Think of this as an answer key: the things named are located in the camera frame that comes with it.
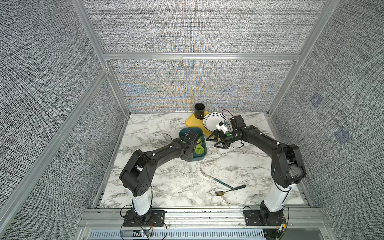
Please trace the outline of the yellow shuttlecock seven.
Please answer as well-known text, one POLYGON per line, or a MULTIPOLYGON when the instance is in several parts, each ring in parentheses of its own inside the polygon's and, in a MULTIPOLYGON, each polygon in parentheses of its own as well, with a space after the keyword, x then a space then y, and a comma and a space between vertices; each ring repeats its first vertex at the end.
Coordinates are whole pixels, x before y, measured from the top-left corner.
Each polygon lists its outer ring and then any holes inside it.
POLYGON ((197 145, 195 147, 195 154, 196 155, 203 155, 205 153, 205 149, 202 146, 202 143, 203 143, 203 140, 201 137, 199 137, 199 139, 197 141, 197 145))

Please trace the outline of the teal plastic storage box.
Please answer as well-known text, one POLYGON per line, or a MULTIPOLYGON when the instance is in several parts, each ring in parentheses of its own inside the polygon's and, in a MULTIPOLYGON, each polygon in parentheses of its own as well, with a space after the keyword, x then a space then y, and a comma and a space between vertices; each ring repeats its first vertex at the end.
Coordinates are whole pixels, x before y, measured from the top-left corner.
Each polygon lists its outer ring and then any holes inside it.
POLYGON ((190 130, 196 132, 197 134, 200 135, 198 139, 198 143, 195 147, 194 153, 193 153, 193 158, 191 161, 201 161, 205 158, 207 155, 207 146, 204 138, 204 133, 203 131, 198 128, 198 127, 191 127, 191 128, 184 128, 179 131, 179 137, 183 137, 186 135, 190 130))

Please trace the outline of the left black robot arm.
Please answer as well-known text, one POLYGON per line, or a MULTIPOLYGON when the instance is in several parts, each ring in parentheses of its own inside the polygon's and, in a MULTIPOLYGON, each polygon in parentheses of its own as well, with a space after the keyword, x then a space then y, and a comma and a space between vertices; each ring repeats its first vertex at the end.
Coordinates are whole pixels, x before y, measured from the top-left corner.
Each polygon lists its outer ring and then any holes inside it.
POLYGON ((134 197, 142 196, 151 187, 155 172, 161 165, 180 158, 191 162, 200 135, 189 130, 180 138, 173 139, 170 144, 149 152, 136 150, 120 173, 123 186, 129 189, 134 197))

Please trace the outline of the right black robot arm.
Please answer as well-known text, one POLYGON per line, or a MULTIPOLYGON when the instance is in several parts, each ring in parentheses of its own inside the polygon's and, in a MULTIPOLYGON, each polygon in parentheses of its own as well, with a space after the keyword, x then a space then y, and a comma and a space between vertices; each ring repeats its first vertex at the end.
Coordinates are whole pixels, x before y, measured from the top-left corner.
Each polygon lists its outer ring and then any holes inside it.
POLYGON ((292 188, 307 175, 300 148, 281 143, 255 126, 247 126, 240 115, 230 118, 230 122, 231 132, 224 130, 224 124, 220 123, 206 140, 215 142, 214 147, 225 150, 229 149, 232 143, 243 141, 266 153, 272 160, 271 176, 274 185, 262 201, 261 209, 268 213, 279 212, 284 208, 283 203, 292 188))

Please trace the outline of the yellow plastic tray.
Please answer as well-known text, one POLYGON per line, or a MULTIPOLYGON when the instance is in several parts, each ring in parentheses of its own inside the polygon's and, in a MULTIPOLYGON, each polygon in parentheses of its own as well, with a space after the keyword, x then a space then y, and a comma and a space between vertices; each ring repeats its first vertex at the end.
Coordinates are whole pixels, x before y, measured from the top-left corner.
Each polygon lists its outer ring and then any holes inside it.
POLYGON ((208 137, 209 135, 212 134, 214 130, 216 130, 216 127, 212 127, 210 129, 207 129, 204 125, 204 121, 201 120, 200 118, 195 117, 195 113, 198 113, 199 111, 194 111, 194 113, 186 120, 185 124, 189 128, 200 128, 203 131, 203 134, 208 137))

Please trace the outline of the white patterned plate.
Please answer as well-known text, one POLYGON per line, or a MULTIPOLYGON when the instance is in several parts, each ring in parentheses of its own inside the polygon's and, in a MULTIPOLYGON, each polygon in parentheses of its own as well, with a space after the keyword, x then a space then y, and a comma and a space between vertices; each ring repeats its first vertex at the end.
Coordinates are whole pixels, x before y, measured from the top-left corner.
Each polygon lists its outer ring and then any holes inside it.
POLYGON ((203 119, 204 127, 211 132, 217 129, 216 125, 218 125, 220 122, 229 124, 230 119, 226 115, 218 112, 209 113, 203 119))

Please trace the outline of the black cup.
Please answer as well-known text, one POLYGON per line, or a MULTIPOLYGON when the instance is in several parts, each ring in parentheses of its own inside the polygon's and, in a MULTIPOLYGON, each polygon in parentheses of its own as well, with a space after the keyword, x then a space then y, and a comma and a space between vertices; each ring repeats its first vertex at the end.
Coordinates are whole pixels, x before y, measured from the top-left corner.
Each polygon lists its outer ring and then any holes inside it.
POLYGON ((205 105, 197 103, 194 106, 194 117, 199 120, 203 120, 205 117, 205 105))

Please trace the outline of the green handled knife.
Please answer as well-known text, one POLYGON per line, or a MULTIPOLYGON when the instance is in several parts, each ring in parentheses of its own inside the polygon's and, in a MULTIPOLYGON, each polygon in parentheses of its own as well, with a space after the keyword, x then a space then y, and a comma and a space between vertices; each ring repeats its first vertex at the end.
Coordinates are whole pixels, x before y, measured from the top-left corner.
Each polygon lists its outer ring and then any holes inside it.
POLYGON ((217 183, 219 183, 219 184, 221 184, 221 185, 223 185, 223 186, 225 186, 225 187, 227 187, 227 188, 229 188, 229 189, 233 189, 232 186, 230 186, 230 185, 224 183, 223 181, 221 181, 221 180, 219 180, 219 179, 217 179, 217 178, 214 178, 214 177, 212 177, 212 176, 206 174, 206 173, 203 171, 202 168, 200 168, 200 171, 201 171, 201 173, 202 173, 202 175, 203 175, 204 177, 209 178, 209 179, 211 179, 211 180, 213 180, 213 181, 215 181, 215 182, 217 182, 217 183))

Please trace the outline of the green handled fork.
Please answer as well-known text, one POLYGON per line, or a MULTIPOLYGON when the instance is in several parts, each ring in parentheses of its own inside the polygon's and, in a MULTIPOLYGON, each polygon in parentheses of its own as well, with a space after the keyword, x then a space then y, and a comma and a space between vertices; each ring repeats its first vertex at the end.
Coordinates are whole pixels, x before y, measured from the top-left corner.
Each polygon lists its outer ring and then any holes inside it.
POLYGON ((215 196, 223 196, 225 193, 228 193, 228 192, 232 192, 232 191, 237 191, 237 190, 241 190, 241 189, 244 189, 246 188, 247 185, 241 185, 241 186, 238 186, 238 187, 235 187, 235 188, 232 188, 230 190, 227 190, 227 191, 217 191, 215 192, 215 196))

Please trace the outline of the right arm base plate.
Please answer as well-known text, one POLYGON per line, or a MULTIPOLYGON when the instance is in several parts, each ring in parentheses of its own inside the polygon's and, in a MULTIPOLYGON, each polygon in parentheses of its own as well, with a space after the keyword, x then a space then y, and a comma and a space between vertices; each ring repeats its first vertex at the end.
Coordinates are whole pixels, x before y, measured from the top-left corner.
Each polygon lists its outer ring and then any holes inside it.
POLYGON ((244 209, 243 215, 245 218, 246 226, 248 227, 264 227, 264 226, 281 226, 286 223, 284 215, 279 214, 271 220, 262 220, 259 210, 244 209))

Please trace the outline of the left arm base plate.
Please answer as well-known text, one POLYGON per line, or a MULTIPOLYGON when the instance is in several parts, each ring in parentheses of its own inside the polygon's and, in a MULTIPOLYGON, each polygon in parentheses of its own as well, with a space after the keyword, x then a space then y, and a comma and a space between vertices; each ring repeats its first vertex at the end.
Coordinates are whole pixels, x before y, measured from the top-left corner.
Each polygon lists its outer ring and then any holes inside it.
POLYGON ((124 216, 124 227, 163 227, 166 211, 151 210, 143 216, 136 212, 126 211, 124 216))

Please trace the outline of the aluminium front rail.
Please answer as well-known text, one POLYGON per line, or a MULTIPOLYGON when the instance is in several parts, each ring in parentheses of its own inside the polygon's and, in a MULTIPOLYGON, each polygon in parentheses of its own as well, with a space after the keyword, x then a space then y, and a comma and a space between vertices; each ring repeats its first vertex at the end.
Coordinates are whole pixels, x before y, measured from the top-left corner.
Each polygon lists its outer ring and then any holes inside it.
MULTIPOLYGON (((226 208, 162 208, 165 211, 165 223, 168 229, 249 229, 246 225, 243 208, 229 206, 226 208)), ((123 224, 119 209, 84 210, 77 230, 118 229, 123 224)), ((309 208, 302 205, 289 205, 284 209, 289 229, 320 228, 331 229, 321 208, 309 208)))

